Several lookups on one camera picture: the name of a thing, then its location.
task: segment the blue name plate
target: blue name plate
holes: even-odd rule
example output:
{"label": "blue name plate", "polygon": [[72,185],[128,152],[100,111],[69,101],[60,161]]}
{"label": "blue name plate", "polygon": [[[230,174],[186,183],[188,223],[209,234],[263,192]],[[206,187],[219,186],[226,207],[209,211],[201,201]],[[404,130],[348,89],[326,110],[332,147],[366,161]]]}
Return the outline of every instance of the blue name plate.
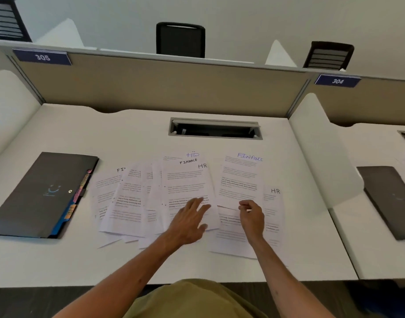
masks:
{"label": "blue name plate", "polygon": [[335,76],[333,74],[321,74],[315,85],[337,86],[354,88],[361,80],[360,77]]}
{"label": "blue name plate", "polygon": [[13,52],[20,61],[72,65],[67,52],[40,49],[13,49]]}

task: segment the black office chair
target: black office chair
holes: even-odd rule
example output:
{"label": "black office chair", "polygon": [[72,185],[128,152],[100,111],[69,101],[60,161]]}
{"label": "black office chair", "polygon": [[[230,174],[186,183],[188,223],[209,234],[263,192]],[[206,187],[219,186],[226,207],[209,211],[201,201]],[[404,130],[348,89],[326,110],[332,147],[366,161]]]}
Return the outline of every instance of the black office chair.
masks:
{"label": "black office chair", "polygon": [[157,53],[205,57],[205,29],[200,25],[160,22],[156,28]]}
{"label": "black office chair", "polygon": [[353,52],[351,44],[313,41],[303,68],[346,69]]}
{"label": "black office chair", "polygon": [[0,0],[0,39],[32,42],[15,0]]}

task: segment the forearm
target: forearm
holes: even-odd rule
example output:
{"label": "forearm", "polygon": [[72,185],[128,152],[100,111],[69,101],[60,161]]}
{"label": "forearm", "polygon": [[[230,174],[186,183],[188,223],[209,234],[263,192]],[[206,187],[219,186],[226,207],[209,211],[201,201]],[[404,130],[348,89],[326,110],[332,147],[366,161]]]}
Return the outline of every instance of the forearm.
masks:
{"label": "forearm", "polygon": [[252,246],[281,317],[333,317],[320,301],[292,276],[264,239],[252,243]]}
{"label": "forearm", "polygon": [[76,299],[54,318],[121,318],[179,245],[161,235],[151,246]]}

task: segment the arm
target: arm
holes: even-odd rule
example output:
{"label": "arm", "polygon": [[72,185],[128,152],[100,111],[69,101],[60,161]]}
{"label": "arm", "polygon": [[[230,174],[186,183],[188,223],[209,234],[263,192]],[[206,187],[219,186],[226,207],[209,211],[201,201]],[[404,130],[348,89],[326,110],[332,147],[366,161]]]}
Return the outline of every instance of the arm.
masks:
{"label": "arm", "polygon": [[210,205],[199,211],[199,199],[191,199],[174,217],[168,230],[147,249],[105,278],[86,294],[61,310],[54,318],[121,318],[129,310],[158,268],[184,244],[203,236],[206,224],[200,225]]}
{"label": "arm", "polygon": [[242,227],[257,255],[280,316],[333,318],[320,301],[294,278],[264,240],[264,214],[261,208],[253,201],[241,201],[239,204]]}

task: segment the olive green shirt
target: olive green shirt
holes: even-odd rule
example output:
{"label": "olive green shirt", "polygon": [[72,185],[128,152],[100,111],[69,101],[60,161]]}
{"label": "olive green shirt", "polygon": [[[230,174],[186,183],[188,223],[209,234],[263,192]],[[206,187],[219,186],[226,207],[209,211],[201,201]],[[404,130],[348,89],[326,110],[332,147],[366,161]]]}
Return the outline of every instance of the olive green shirt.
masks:
{"label": "olive green shirt", "polygon": [[124,318],[267,318],[214,281],[180,280],[137,298]]}

